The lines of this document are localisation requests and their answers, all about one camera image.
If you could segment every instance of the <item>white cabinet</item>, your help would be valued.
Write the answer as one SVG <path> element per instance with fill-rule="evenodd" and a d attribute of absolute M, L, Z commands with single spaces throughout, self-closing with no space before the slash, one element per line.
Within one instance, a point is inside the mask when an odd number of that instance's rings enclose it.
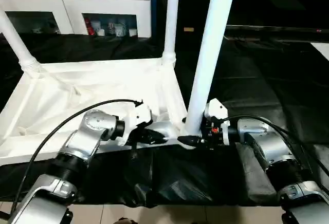
<path fill-rule="evenodd" d="M 39 23 L 38 20 L 53 18 L 61 34 L 73 33 L 62 0 L 0 0 L 0 6 L 9 12 L 8 15 L 19 32 L 26 31 L 20 30 L 17 26 L 29 29 L 27 24 L 33 26 L 33 20 Z"/>
<path fill-rule="evenodd" d="M 151 36 L 151 3 L 148 0 L 63 0 L 75 34 L 88 34 L 84 14 L 135 15 L 138 37 Z"/>
<path fill-rule="evenodd" d="M 8 16 L 19 32 L 38 28 L 43 19 L 53 20 L 61 34 L 88 34 L 84 18 L 92 17 L 108 35 L 108 21 L 116 15 L 115 24 L 132 23 L 126 28 L 137 29 L 138 37 L 151 37 L 151 0 L 0 0 L 0 6 L 11 12 Z"/>

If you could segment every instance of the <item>black cloth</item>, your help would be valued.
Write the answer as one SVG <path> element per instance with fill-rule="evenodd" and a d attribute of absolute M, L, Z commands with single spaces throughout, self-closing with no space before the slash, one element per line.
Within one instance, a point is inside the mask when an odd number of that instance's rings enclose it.
<path fill-rule="evenodd" d="M 23 35 L 41 63 L 160 57 L 152 39 L 84 35 Z M 186 106 L 195 74 L 199 45 L 176 46 L 175 72 Z M 22 71 L 17 58 L 0 37 L 1 108 Z M 223 41 L 209 99 L 218 98 L 230 115 L 268 118 L 297 134 L 329 167 L 329 62 L 311 44 Z M 318 179 L 326 176 L 303 153 Z M 50 160 L 36 162 L 24 192 Z M 0 167 L 0 201 L 11 201 L 26 163 Z M 218 150 L 185 150 L 179 146 L 96 155 L 81 188 L 79 203 L 239 204 L 276 206 L 276 195 L 250 147 L 237 144 Z"/>

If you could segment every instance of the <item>black cable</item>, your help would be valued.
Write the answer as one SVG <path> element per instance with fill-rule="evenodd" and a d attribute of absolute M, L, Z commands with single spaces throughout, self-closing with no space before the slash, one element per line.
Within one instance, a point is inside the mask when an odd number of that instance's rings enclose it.
<path fill-rule="evenodd" d="M 12 204 L 12 207 L 11 207 L 11 211 L 10 211 L 10 214 L 12 215 L 14 213 L 14 211 L 16 210 L 16 207 L 17 207 L 17 203 L 19 201 L 19 198 L 20 198 L 20 194 L 22 192 L 22 189 L 23 189 L 23 186 L 24 186 L 24 183 L 25 183 L 25 180 L 28 176 L 28 174 L 30 173 L 30 170 L 31 170 L 31 167 L 32 167 L 32 164 L 35 160 L 35 158 L 37 157 L 38 153 L 40 152 L 40 150 L 42 149 L 42 147 L 46 144 L 46 142 L 60 129 L 62 128 L 67 122 L 69 122 L 70 120 L 72 120 L 73 118 L 75 118 L 76 116 L 79 116 L 80 114 L 83 114 L 84 112 L 90 110 L 90 109 L 93 109 L 94 107 L 98 107 L 98 106 L 101 106 L 101 105 L 104 105 L 104 104 L 109 104 L 109 103 L 114 103 L 114 102 L 132 102 L 134 103 L 135 105 L 140 105 L 141 102 L 138 102 L 138 101 L 134 101 L 134 100 L 130 100 L 130 99 L 115 99 L 115 100 L 108 100 L 108 101 L 104 101 L 104 102 L 99 102 L 99 103 L 96 103 L 92 106 L 89 106 L 89 107 L 86 107 L 84 108 L 83 110 L 75 113 L 74 115 L 68 117 L 66 120 L 64 120 L 61 124 L 59 124 L 54 130 L 51 131 L 51 133 L 48 134 L 48 136 L 42 141 L 42 143 L 39 145 L 39 147 L 36 149 L 36 151 L 34 152 L 34 154 L 32 155 L 31 157 L 31 160 L 25 170 L 25 173 L 24 173 L 24 176 L 23 176 L 23 179 L 22 179 L 22 182 L 20 184 L 20 187 L 16 193 L 16 196 L 15 196 L 15 200 Z"/>

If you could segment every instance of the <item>white metal tube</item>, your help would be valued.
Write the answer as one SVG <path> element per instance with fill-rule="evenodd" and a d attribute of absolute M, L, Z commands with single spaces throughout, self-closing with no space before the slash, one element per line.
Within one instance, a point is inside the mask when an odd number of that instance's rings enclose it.
<path fill-rule="evenodd" d="M 38 61 L 31 55 L 6 13 L 0 7 L 0 31 L 14 50 L 23 71 L 37 71 Z"/>
<path fill-rule="evenodd" d="M 185 131 L 182 131 L 185 134 L 199 133 L 231 4 L 232 0 L 210 0 Z"/>
<path fill-rule="evenodd" d="M 162 59 L 164 63 L 175 63 L 175 42 L 177 26 L 178 0 L 168 0 L 166 37 L 164 40 L 164 51 Z"/>

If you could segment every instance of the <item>floor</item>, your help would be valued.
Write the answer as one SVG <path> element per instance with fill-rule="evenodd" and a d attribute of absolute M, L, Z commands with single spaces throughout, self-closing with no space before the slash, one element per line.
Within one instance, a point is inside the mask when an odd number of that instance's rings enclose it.
<path fill-rule="evenodd" d="M 10 212 L 11 203 L 0 202 L 0 209 Z M 157 206 L 128 208 L 122 205 L 73 205 L 72 224 L 113 224 L 121 217 L 139 224 L 282 224 L 279 207 L 204 207 Z"/>

